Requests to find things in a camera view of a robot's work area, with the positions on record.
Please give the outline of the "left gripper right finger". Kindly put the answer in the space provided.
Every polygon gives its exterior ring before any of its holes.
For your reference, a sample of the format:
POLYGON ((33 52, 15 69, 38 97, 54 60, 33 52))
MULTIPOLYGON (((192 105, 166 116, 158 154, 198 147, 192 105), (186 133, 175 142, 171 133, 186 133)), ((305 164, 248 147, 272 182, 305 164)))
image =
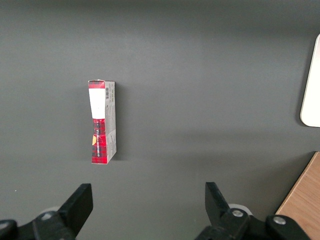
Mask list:
POLYGON ((205 210, 210 225, 197 240, 309 240, 292 218, 269 215, 258 220, 238 207, 229 207, 215 182, 205 183, 205 210))

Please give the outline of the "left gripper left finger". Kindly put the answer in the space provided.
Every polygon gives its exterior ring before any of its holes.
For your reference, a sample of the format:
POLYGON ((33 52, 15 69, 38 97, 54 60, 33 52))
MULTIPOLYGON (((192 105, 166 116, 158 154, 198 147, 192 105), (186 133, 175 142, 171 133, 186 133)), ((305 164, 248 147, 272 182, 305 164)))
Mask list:
POLYGON ((47 210, 25 225, 0 221, 2 240, 75 240, 93 210, 92 185, 81 184, 58 210, 47 210))

